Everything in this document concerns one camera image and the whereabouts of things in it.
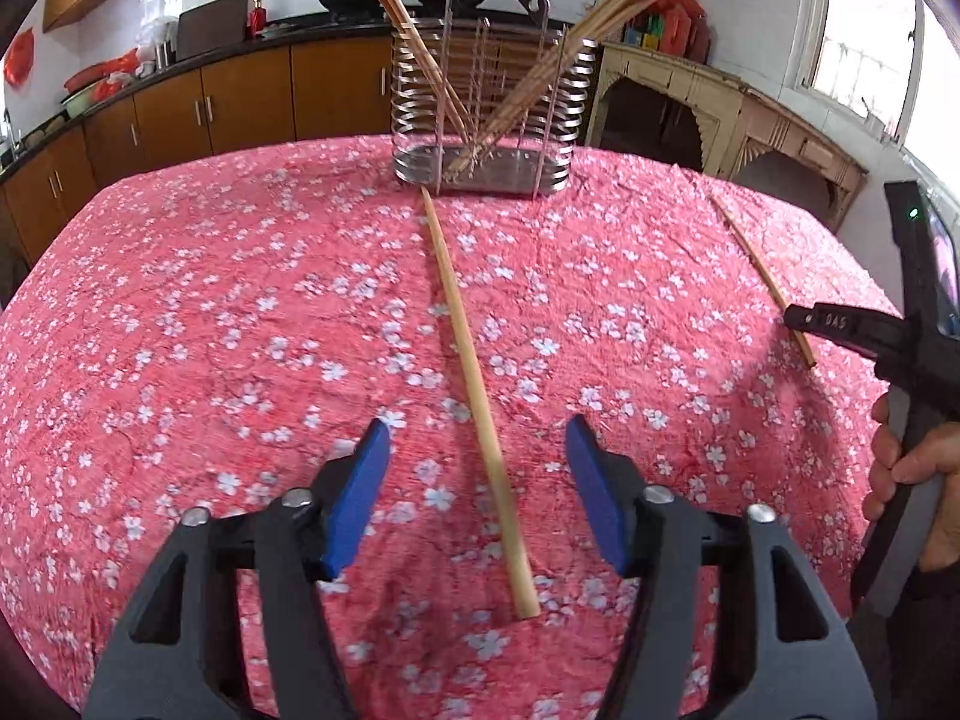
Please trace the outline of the person's right hand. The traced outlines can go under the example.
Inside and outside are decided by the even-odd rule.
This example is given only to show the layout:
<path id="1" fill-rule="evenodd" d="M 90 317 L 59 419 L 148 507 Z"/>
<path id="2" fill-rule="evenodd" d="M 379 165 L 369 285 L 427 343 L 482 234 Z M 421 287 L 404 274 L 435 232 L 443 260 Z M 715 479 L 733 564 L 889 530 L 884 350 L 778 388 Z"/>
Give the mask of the person's right hand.
<path id="1" fill-rule="evenodd" d="M 871 418 L 878 427 L 871 440 L 872 462 L 869 492 L 862 502 L 862 513 L 875 522 L 892 502 L 898 484 L 921 484 L 931 478 L 944 481 L 939 511 L 929 530 L 928 541 L 919 556 L 921 572 L 947 569 L 958 562 L 960 518 L 958 518 L 958 465 L 960 465 L 960 427 L 944 422 L 931 431 L 918 447 L 903 452 L 900 440 L 890 431 L 889 397 L 880 397 L 872 407 Z"/>

